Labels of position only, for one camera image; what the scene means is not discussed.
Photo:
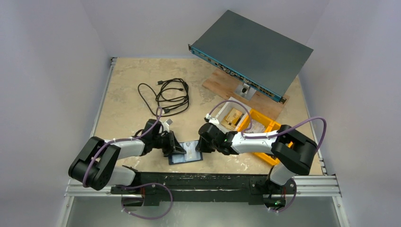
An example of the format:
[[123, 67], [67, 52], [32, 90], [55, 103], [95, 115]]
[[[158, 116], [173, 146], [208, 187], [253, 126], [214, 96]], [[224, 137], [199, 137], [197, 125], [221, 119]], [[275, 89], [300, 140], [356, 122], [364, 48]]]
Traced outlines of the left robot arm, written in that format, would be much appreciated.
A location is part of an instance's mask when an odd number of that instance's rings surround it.
[[149, 119], [140, 135], [134, 137], [115, 140], [91, 137], [70, 165], [68, 175], [96, 191], [106, 186], [138, 186], [141, 173], [116, 163], [123, 158], [144, 156], [154, 149], [161, 150], [165, 157], [186, 154], [167, 124]]

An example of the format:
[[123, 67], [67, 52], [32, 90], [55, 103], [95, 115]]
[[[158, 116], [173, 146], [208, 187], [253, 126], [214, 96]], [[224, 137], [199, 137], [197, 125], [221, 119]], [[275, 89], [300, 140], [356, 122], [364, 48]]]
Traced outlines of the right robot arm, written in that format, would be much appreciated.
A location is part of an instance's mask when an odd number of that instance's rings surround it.
[[206, 123], [198, 131], [200, 136], [196, 150], [201, 153], [214, 151], [224, 155], [264, 153], [275, 156], [279, 163], [269, 174], [269, 181], [284, 185], [295, 175], [309, 175], [318, 145], [309, 137], [289, 125], [281, 125], [276, 131], [242, 133], [222, 131], [212, 123]]

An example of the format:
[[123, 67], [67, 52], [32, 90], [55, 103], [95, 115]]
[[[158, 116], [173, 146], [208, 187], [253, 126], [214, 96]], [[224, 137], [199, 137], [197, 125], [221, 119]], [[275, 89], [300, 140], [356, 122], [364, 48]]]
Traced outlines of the gold cards stack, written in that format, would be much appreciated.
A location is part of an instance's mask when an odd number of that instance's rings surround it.
[[235, 109], [232, 108], [228, 114], [223, 118], [222, 125], [227, 128], [229, 131], [235, 131], [238, 123], [241, 121], [242, 117], [244, 114]]

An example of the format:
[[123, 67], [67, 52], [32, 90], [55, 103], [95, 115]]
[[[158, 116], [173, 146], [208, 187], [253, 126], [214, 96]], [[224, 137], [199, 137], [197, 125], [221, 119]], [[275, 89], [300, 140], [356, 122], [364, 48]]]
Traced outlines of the white cards in yellow bin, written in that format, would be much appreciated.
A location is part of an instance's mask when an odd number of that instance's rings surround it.
[[252, 126], [251, 128], [247, 131], [248, 133], [262, 133], [266, 131], [266, 126], [263, 125], [262, 123], [252, 120]]

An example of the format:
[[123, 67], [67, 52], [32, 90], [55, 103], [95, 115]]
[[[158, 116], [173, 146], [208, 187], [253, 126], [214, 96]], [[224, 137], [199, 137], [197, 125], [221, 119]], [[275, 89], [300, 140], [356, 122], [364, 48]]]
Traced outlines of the white plastic bin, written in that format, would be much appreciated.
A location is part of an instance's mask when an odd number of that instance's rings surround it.
[[242, 102], [240, 102], [239, 100], [231, 97], [229, 98], [229, 100], [231, 100], [231, 102], [225, 102], [224, 105], [222, 106], [221, 110], [215, 115], [215, 117], [217, 118], [217, 120], [219, 121], [220, 125], [222, 125], [222, 121], [223, 118], [228, 114], [228, 112], [232, 109], [235, 108], [239, 111], [241, 111], [244, 116], [242, 117], [241, 121], [238, 123], [237, 127], [235, 130], [237, 130], [240, 126], [240, 124], [243, 122], [243, 120], [245, 119], [245, 117], [248, 115], [247, 113], [250, 112], [251, 107], [243, 104]]

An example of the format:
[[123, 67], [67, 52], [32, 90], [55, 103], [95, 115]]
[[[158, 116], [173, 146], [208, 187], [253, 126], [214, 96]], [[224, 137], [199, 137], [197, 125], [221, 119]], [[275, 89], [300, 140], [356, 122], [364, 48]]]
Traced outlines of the wooden board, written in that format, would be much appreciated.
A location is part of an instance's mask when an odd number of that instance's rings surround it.
[[202, 84], [204, 88], [212, 91], [223, 99], [233, 97], [273, 120], [278, 118], [285, 107], [284, 103], [275, 102], [259, 91], [257, 91], [250, 99], [241, 97], [235, 93], [235, 90], [242, 85], [243, 83], [241, 81], [229, 76], [220, 69], [214, 70], [209, 78], [207, 78]]

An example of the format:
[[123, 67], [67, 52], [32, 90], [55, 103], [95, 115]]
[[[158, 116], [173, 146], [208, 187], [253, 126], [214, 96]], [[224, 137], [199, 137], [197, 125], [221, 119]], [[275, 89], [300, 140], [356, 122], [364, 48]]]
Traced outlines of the yellow plastic bin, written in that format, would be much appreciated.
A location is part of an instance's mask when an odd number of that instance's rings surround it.
[[[268, 118], [267, 116], [263, 115], [262, 113], [254, 110], [254, 109], [250, 110], [250, 115], [251, 115], [251, 117], [246, 116], [245, 119], [243, 120], [243, 122], [240, 124], [239, 128], [237, 129], [238, 132], [246, 129], [250, 125], [250, 122], [252, 122], [252, 120], [258, 121], [258, 122], [262, 123], [263, 125], [265, 125], [267, 127], [265, 132], [277, 131], [281, 127], [281, 124], [272, 120], [271, 118]], [[254, 156], [258, 157], [259, 159], [263, 160], [264, 162], [268, 163], [271, 166], [275, 166], [279, 163], [279, 159], [273, 155], [260, 153], [260, 152], [252, 153], [252, 154]]]

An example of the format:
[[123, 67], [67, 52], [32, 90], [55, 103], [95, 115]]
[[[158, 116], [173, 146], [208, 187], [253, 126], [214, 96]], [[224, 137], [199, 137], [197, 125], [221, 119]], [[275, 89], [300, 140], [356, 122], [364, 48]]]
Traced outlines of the metal stand bracket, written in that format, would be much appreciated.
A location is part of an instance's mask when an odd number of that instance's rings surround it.
[[257, 91], [256, 89], [243, 83], [237, 86], [234, 93], [246, 100], [251, 100], [252, 97], [255, 95], [256, 91]]

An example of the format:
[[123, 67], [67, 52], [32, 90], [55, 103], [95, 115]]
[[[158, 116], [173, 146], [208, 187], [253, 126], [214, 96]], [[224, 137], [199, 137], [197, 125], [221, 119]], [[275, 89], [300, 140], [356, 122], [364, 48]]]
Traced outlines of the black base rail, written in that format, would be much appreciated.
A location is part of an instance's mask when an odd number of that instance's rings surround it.
[[296, 193], [294, 180], [283, 186], [269, 181], [268, 175], [195, 174], [141, 172], [138, 186], [113, 186], [111, 194], [138, 195], [144, 206], [174, 202], [244, 202], [249, 205], [284, 207], [285, 196]]

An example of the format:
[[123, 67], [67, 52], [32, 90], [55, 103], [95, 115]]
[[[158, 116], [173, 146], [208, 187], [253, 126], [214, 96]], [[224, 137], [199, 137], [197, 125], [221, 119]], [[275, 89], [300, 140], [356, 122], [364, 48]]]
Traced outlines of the aluminium table frame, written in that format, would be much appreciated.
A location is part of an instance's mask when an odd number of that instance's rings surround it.
[[[159, 80], [182, 78], [189, 85], [190, 106], [172, 116], [180, 141], [198, 138], [198, 129], [209, 111], [217, 114], [223, 98], [202, 86], [217, 68], [201, 59], [113, 58], [108, 82], [95, 116], [92, 135], [121, 138], [133, 135], [151, 117], [156, 106], [150, 87]], [[274, 121], [295, 125], [308, 118], [298, 78], [285, 94], [285, 107]], [[314, 157], [311, 175], [299, 177], [297, 195], [284, 212], [274, 214], [247, 203], [175, 202], [161, 219], [143, 220], [121, 211], [120, 197], [107, 191], [85, 189], [70, 180], [59, 227], [340, 227], [345, 225], [338, 182]]]

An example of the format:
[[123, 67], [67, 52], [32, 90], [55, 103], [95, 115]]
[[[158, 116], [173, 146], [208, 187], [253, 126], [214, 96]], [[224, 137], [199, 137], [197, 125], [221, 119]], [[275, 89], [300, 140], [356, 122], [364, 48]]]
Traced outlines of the blue network switch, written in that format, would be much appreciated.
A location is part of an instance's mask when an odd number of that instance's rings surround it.
[[227, 10], [189, 51], [249, 87], [285, 103], [313, 49]]

